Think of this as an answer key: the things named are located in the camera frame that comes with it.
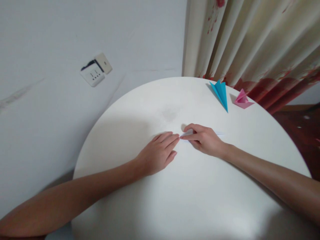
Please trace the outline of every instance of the floor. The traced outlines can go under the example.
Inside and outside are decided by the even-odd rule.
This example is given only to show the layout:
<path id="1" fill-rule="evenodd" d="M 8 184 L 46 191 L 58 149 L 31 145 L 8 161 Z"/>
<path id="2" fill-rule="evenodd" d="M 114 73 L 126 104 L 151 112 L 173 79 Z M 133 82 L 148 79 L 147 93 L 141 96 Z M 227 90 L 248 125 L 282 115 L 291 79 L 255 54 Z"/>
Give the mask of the floor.
<path id="1" fill-rule="evenodd" d="M 320 109 L 276 112 L 273 117 L 296 144 L 312 178 L 320 181 Z"/>

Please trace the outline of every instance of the pink origami crane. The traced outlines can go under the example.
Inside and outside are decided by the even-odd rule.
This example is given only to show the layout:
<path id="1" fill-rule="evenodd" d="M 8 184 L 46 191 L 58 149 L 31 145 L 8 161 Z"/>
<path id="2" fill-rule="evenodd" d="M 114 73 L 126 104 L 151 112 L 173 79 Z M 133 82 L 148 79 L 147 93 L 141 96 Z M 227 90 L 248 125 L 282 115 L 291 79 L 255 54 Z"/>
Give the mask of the pink origami crane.
<path id="1" fill-rule="evenodd" d="M 246 93 L 244 92 L 243 89 L 241 89 L 239 96 L 234 101 L 234 104 L 238 105 L 239 107 L 242 107 L 243 109 L 246 109 L 247 107 L 251 106 L 254 103 L 249 102 Z"/>

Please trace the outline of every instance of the paper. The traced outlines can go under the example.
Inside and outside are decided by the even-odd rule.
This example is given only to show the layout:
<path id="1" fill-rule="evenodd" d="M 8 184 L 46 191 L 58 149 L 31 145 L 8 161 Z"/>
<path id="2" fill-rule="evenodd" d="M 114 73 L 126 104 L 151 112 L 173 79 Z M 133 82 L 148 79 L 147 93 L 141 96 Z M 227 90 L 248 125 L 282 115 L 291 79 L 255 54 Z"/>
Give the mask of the paper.
<path id="1" fill-rule="evenodd" d="M 216 135 L 218 135 L 219 138 L 221 138 L 221 137 L 223 137 L 225 135 L 225 133 L 223 133 L 223 132 L 219 132 L 219 131 L 214 131 L 214 132 L 216 133 Z M 188 136 L 188 135 L 191 135 L 191 134 L 193 134 L 193 129 L 189 129 L 188 131 L 186 131 L 185 133 L 180 135 L 180 137 Z M 180 139 L 180 141 L 189 142 L 188 140 L 184 140 L 184 139 Z"/>
<path id="2" fill-rule="evenodd" d="M 234 101 L 234 104 L 238 105 L 239 107 L 242 107 L 243 109 L 246 109 L 247 107 L 251 106 L 254 103 L 249 102 L 246 93 L 244 92 L 243 89 L 241 89 L 239 96 Z"/>
<path id="3" fill-rule="evenodd" d="M 217 81 L 215 85 L 213 85 L 211 82 L 211 87 L 213 91 L 216 93 L 217 97 L 219 98 L 220 102 L 222 103 L 223 107 L 228 112 L 228 103 L 227 103 L 227 93 L 226 93 L 226 83 L 220 83 L 220 80 Z"/>

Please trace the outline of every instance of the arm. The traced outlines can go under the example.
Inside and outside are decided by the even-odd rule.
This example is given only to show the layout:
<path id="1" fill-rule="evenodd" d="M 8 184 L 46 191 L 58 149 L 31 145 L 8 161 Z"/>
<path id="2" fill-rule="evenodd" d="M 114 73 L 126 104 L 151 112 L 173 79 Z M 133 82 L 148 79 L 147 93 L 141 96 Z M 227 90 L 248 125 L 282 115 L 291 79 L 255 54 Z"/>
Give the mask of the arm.
<path id="1" fill-rule="evenodd" d="M 0 221 L 0 236 L 43 236 L 62 227 L 99 199 L 163 170 L 177 154 L 173 148 L 178 141 L 178 134 L 160 134 L 126 164 L 63 183 L 34 196 Z"/>
<path id="2" fill-rule="evenodd" d="M 288 168 L 257 158 L 237 147 L 224 143 L 211 128 L 197 124 L 186 126 L 189 140 L 199 151 L 232 163 L 269 188 L 290 208 L 320 226 L 320 182 Z"/>

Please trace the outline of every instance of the hand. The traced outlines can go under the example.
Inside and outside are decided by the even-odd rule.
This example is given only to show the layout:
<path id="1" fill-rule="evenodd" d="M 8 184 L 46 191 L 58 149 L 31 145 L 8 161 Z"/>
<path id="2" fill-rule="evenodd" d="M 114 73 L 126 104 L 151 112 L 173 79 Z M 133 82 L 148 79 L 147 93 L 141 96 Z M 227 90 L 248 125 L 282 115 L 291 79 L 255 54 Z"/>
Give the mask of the hand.
<path id="1" fill-rule="evenodd" d="M 211 128 L 191 123 L 184 128 L 183 132 L 189 129 L 193 129 L 193 134 L 180 137 L 181 139 L 189 140 L 197 150 L 205 154 L 225 158 L 229 145 L 223 142 Z"/>
<path id="2" fill-rule="evenodd" d="M 166 132 L 155 136 L 133 160 L 142 167 L 145 176 L 155 174 L 172 162 L 177 155 L 173 151 L 179 142 L 179 134 Z"/>

